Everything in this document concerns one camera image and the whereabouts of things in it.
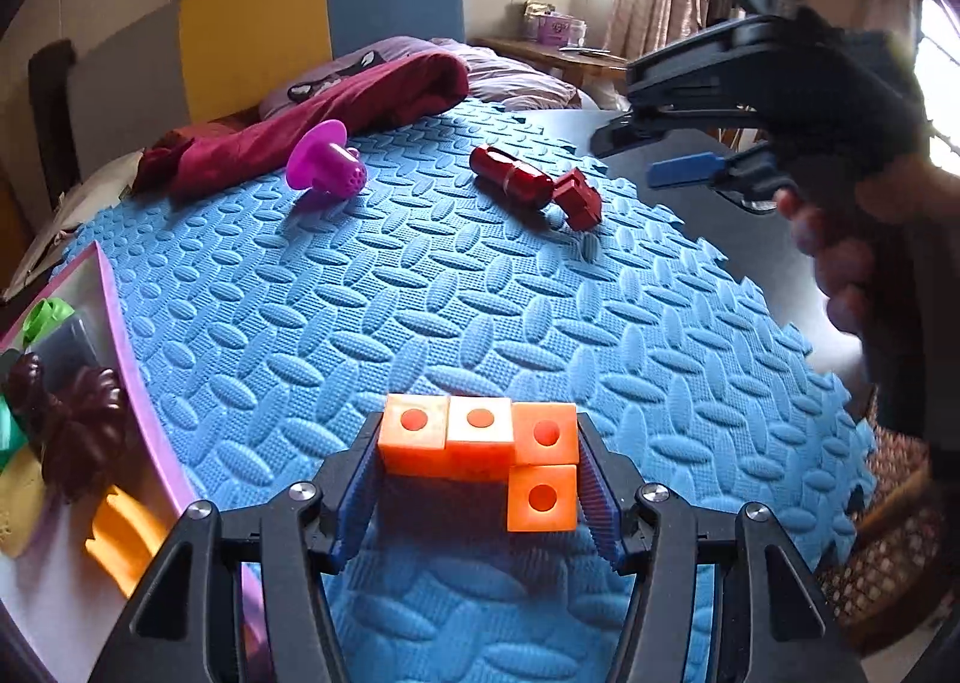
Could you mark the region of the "person's right hand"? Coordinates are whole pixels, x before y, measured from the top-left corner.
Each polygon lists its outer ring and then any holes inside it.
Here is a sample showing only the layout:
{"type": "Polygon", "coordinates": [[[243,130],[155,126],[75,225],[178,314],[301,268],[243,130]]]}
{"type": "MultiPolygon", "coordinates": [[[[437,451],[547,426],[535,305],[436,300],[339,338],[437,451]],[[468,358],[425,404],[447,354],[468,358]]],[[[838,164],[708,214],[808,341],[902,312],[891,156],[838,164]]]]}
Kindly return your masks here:
{"type": "MultiPolygon", "coordinates": [[[[903,224],[928,218],[958,226],[958,178],[926,156],[896,158],[856,185],[856,202],[874,220],[903,224]]],[[[791,223],[799,251],[814,259],[818,290],[827,296],[827,316],[844,334],[862,337],[871,322],[867,286],[875,270],[873,239],[851,233],[839,217],[805,202],[794,190],[775,195],[776,210],[791,223]]]]}

